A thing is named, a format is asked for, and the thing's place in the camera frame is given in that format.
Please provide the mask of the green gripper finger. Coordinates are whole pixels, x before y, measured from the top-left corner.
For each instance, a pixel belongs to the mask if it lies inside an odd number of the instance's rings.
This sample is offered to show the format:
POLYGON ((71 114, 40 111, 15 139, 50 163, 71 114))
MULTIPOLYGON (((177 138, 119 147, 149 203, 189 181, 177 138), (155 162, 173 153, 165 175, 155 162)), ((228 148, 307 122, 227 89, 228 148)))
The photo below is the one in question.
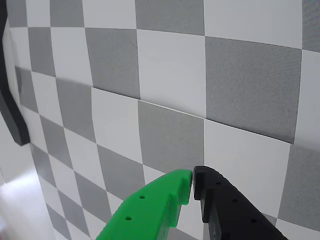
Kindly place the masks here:
POLYGON ((192 171, 166 173, 130 195, 97 236, 99 240, 165 240, 187 205, 192 171))

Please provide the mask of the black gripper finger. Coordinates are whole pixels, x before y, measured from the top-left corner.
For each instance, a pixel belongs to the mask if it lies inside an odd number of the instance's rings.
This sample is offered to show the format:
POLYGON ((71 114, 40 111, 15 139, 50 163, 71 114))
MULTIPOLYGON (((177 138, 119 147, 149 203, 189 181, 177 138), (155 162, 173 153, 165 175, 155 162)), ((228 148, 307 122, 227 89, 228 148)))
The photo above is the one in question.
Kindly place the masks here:
POLYGON ((286 237, 222 174, 193 169, 194 199, 211 240, 285 240, 286 237))

